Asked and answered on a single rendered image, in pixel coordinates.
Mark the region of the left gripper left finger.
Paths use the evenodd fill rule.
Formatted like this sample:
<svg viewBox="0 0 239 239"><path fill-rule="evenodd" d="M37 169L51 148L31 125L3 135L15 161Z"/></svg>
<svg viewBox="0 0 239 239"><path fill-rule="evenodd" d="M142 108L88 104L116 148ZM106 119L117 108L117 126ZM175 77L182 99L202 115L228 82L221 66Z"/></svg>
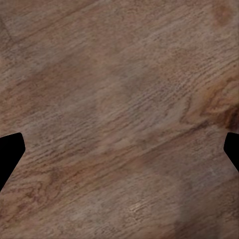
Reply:
<svg viewBox="0 0 239 239"><path fill-rule="evenodd" d="M0 191L25 152L20 132L0 138Z"/></svg>

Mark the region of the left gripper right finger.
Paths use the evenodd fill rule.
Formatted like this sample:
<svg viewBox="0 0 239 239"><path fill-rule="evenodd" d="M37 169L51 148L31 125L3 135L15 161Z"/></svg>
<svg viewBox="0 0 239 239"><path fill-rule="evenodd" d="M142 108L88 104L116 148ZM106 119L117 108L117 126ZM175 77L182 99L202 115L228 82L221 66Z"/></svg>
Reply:
<svg viewBox="0 0 239 239"><path fill-rule="evenodd" d="M228 132L224 142L224 151L239 171L239 134Z"/></svg>

